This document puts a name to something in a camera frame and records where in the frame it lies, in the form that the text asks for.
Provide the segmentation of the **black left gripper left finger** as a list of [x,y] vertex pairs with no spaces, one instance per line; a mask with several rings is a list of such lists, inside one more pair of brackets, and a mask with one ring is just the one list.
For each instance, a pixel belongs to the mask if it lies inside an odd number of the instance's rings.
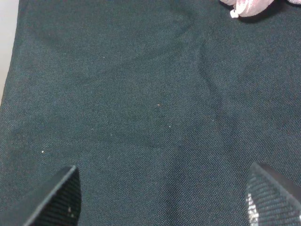
[[68,166],[0,216],[2,226],[76,226],[81,213],[79,169]]

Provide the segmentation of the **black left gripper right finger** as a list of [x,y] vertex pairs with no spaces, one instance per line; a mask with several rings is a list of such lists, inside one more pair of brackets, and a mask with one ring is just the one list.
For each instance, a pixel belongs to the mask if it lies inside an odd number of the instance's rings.
[[299,226],[301,187],[267,164],[254,162],[246,184],[250,226]]

